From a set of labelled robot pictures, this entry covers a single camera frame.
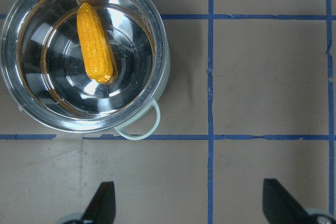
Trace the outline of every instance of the light green handle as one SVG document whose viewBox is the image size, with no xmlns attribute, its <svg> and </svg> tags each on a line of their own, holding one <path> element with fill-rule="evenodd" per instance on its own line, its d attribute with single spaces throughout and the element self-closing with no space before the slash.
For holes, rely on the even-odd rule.
<svg viewBox="0 0 336 224">
<path fill-rule="evenodd" d="M 134 123 L 135 121 L 137 121 L 141 117 L 143 117 L 149 111 L 149 109 L 151 107 L 154 107 L 155 111 L 156 111 L 156 120 L 155 120 L 155 123 L 154 123 L 153 127 L 146 134 L 143 134 L 143 135 L 131 135 L 131 134 L 126 133 L 124 128 L 131 125 L 132 123 Z M 152 100 L 145 107 L 143 107 L 135 116 L 133 116 L 128 121 L 114 127 L 114 129 L 120 135 L 122 135 L 123 137 L 125 137 L 129 140 L 141 140 L 141 139 L 144 139 L 144 138 L 150 136 L 156 130 L 156 128 L 158 127 L 158 125 L 160 123 L 160 119 L 161 119 L 161 113 L 160 113 L 159 105 L 158 105 L 157 101 L 154 98 L 152 98 Z"/>
</svg>

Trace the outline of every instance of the silver bowl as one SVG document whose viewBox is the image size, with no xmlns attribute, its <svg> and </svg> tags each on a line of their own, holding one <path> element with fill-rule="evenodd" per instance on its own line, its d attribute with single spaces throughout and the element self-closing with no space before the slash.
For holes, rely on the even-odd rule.
<svg viewBox="0 0 336 224">
<path fill-rule="evenodd" d="M 85 73 L 76 29 L 84 2 L 97 10 L 116 58 L 111 84 Z M 17 0 L 4 23 L 1 64 L 25 112 L 46 126 L 87 133 L 145 114 L 165 88 L 170 55 L 151 0 Z"/>
</svg>

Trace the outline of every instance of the corn cob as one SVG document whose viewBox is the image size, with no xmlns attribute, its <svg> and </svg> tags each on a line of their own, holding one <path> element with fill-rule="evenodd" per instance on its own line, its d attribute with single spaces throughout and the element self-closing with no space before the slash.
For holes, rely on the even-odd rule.
<svg viewBox="0 0 336 224">
<path fill-rule="evenodd" d="M 98 13 L 87 3 L 77 12 L 77 32 L 88 77 L 99 83 L 112 82 L 117 74 L 114 55 Z"/>
</svg>

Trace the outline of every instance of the table surface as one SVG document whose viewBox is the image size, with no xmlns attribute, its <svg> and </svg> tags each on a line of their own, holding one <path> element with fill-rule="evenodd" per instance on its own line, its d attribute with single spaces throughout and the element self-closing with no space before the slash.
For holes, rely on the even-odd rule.
<svg viewBox="0 0 336 224">
<path fill-rule="evenodd" d="M 116 224 L 267 223 L 264 178 L 333 213 L 336 0 L 153 1 L 172 64 L 147 140 L 51 130 L 0 81 L 0 223 L 80 216 L 111 180 Z"/>
</svg>

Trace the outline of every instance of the corn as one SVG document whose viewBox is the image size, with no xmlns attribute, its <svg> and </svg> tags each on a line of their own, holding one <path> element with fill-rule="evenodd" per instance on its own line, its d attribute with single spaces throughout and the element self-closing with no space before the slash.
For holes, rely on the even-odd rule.
<svg viewBox="0 0 336 224">
<path fill-rule="evenodd" d="M 118 75 L 114 55 L 98 13 L 87 3 L 78 9 L 77 32 L 88 77 L 99 83 L 112 82 Z"/>
</svg>

